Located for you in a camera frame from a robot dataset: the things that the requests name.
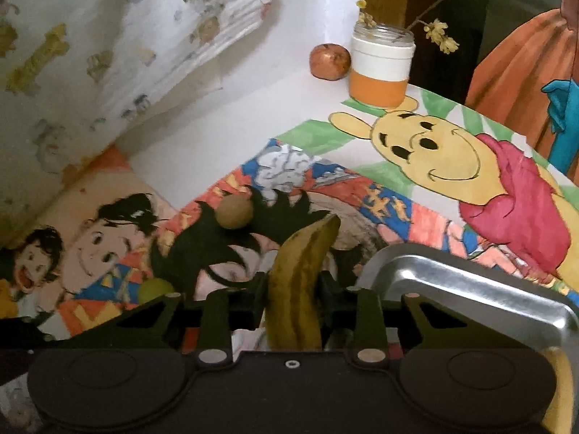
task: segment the cartoon eye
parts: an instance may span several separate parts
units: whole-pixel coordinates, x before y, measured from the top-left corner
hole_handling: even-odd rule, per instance
[[[397,157],[402,159],[408,160],[408,157],[410,156],[410,152],[407,149],[403,149],[398,145],[394,145],[390,150],[392,150],[392,153],[394,153]]]
[[[424,139],[420,139],[420,141],[418,143],[424,149],[438,150],[438,145],[436,144],[436,142],[434,140],[424,138]]]
[[[102,262],[103,263],[110,263],[111,261],[116,261],[118,258],[116,253],[106,253],[106,255],[104,255],[102,257]]]
[[[93,232],[93,244],[99,244],[102,241],[102,233],[99,231]]]

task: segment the silver tray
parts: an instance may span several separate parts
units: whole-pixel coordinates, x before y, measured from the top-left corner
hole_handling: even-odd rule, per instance
[[[420,293],[533,349],[561,347],[572,367],[577,414],[579,311],[564,295],[413,243],[377,252],[356,285],[377,291],[382,300],[399,301],[408,292]],[[393,336],[396,333],[389,332],[390,340]]]

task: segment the jar rim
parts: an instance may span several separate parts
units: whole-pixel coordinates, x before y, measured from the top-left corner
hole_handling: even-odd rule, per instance
[[[354,35],[358,39],[384,46],[410,47],[414,45],[414,34],[401,27],[377,24],[368,26],[358,22],[354,27]]]

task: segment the bear nose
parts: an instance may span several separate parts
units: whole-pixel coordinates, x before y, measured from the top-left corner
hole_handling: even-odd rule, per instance
[[[423,139],[420,139],[420,141],[418,143],[424,149],[438,150],[438,145],[436,144],[436,142],[434,140],[423,138]]]

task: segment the glass jar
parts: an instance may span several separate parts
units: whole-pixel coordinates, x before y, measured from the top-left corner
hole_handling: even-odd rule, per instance
[[[352,38],[350,96],[380,108],[402,104],[416,45],[406,29],[357,23]]]

